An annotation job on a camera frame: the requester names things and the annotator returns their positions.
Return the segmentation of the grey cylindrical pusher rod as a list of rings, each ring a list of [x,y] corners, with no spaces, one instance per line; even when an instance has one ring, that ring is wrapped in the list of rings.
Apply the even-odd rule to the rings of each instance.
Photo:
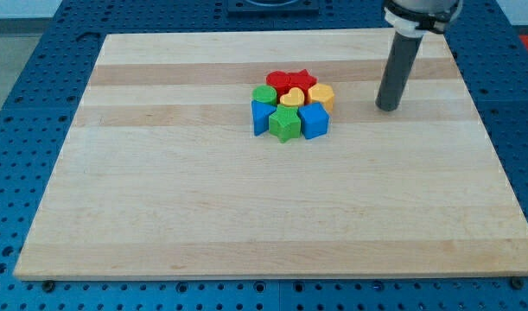
[[[422,36],[407,37],[395,33],[375,100],[380,110],[395,111],[398,108],[422,39]]]

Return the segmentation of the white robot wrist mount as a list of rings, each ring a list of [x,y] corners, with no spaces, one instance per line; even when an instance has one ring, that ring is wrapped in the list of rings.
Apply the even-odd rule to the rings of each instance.
[[[420,38],[443,35],[463,8],[462,0],[384,0],[385,20],[400,34]]]

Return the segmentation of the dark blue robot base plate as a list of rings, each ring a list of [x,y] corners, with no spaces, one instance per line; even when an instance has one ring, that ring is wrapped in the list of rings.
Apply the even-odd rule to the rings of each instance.
[[[317,14],[319,0],[226,0],[229,16],[280,16],[283,14]]]

